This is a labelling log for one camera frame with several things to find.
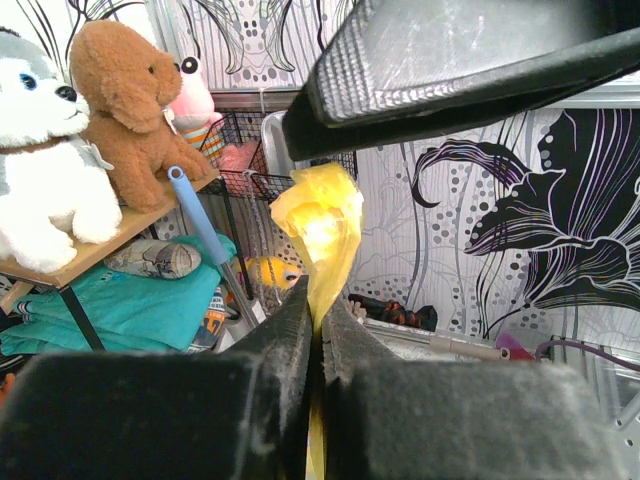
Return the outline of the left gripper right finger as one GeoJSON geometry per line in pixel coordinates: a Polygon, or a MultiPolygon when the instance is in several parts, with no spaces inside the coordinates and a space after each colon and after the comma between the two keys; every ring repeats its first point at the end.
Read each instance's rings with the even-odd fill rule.
{"type": "Polygon", "coordinates": [[[407,361],[337,301],[322,326],[329,479],[621,479],[587,383],[535,362],[407,361]]]}

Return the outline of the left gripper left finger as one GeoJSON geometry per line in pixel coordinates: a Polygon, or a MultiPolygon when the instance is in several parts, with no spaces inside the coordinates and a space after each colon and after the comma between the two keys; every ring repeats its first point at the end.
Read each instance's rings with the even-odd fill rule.
{"type": "Polygon", "coordinates": [[[41,355],[1,410],[5,479],[301,479],[307,283],[220,353],[41,355]]]}

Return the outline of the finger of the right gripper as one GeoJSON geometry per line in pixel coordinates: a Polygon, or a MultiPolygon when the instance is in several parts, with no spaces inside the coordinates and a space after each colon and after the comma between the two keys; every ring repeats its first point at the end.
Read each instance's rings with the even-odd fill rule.
{"type": "Polygon", "coordinates": [[[638,67],[635,1],[361,1],[282,129],[302,161],[486,126],[638,67]]]}

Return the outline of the yellow translucent trash bag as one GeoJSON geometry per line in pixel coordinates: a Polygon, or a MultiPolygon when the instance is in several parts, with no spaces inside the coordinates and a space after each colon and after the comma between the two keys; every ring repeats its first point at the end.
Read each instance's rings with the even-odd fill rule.
{"type": "Polygon", "coordinates": [[[336,407],[324,327],[349,278],[361,243],[364,197],[336,163],[291,172],[293,186],[271,204],[271,218],[289,237],[308,274],[311,319],[308,453],[318,479],[330,477],[336,407]]]}

